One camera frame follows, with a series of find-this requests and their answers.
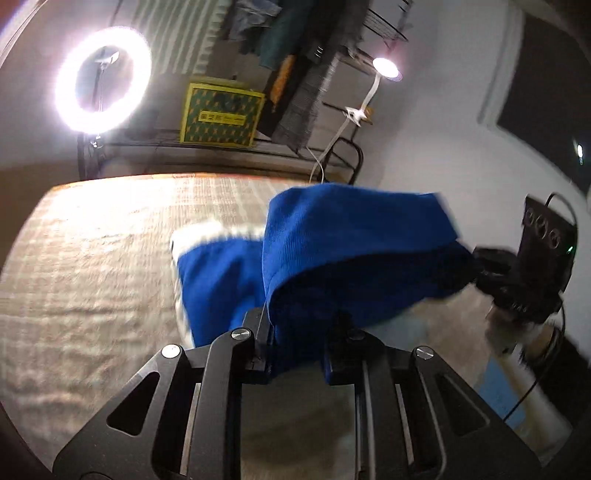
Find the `bed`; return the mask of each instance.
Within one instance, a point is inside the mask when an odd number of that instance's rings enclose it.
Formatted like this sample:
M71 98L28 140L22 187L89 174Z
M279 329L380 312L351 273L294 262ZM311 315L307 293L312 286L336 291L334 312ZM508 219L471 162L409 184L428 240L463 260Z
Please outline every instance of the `bed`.
M0 279L0 400L47 466L147 359L180 341L173 231L208 219L264 222L270 199L296 185L156 175L75 183L45 195ZM448 302L415 307L411 315L427 319L424 330L409 334L412 328L399 323L383 334L401 348L429 342L474 385L489 354L484 322L473 319L483 319L489 305L466 289ZM246 386L243 476L348 477L353 432L350 388L324 385L315 366L268 387Z

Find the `window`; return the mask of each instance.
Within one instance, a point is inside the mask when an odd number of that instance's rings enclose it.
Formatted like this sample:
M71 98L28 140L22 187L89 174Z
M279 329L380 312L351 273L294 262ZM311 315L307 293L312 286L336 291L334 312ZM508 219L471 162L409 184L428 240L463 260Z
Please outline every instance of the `window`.
M591 63L568 33L525 16L521 52L498 126L554 163L583 193L589 190Z

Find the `box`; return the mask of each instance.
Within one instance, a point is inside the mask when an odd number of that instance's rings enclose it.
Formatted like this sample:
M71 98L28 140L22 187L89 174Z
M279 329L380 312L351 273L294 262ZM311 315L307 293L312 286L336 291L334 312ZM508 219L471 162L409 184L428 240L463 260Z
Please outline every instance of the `box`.
M220 147L250 147L265 95L207 83L191 83L180 141Z

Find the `metal bolt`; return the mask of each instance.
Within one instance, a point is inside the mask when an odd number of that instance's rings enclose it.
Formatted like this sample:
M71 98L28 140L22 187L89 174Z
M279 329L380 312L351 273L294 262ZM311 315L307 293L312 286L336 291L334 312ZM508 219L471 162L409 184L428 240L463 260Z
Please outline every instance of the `metal bolt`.
M416 350L417 357L422 358L423 360L430 360L435 355L435 352L432 348L428 346L420 346Z
M166 358L174 358L179 356L181 353L181 348L178 345L171 343L170 345L165 346L162 349L162 356Z
M365 332L357 328L351 328L351 330L347 332L347 337L355 342L359 342L365 338Z
M245 328L237 328L232 332L232 338L234 340L246 340L251 335L250 331Z

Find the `black device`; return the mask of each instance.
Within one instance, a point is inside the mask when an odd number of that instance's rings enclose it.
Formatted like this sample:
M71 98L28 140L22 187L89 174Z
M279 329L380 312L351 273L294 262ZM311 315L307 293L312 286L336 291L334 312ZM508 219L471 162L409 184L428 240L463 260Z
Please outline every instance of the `black device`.
M243 328L211 345L169 346L172 358L163 349L64 447L53 473L58 480L240 478L241 385L269 381L271 346L266 310L255 309ZM536 455L428 347L386 347L343 314L327 338L323 369L330 385L355 385L359 480L521 480L540 470ZM184 475L181 456L197 383Z
M553 197L566 202L574 224L548 206ZM544 323L560 310L560 294L570 280L577 249L576 216L559 194L553 193L546 204L528 196L522 225L517 253L476 247L474 258L479 268L475 284L517 322Z

